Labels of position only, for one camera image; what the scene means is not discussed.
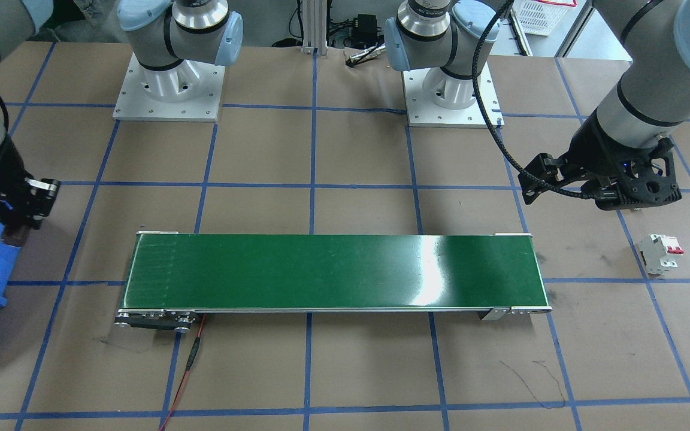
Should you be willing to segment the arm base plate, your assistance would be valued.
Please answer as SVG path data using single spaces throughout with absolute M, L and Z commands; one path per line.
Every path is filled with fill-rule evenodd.
M 113 119 L 209 122 L 218 120 L 226 68 L 184 60 L 167 71 L 151 71 L 132 55 Z
M 472 81 L 450 77 L 440 68 L 402 72 L 408 125 L 414 128 L 485 128 L 477 101 L 482 101 L 493 126 L 504 125 L 504 115 L 488 63 L 479 75 L 479 90 Z

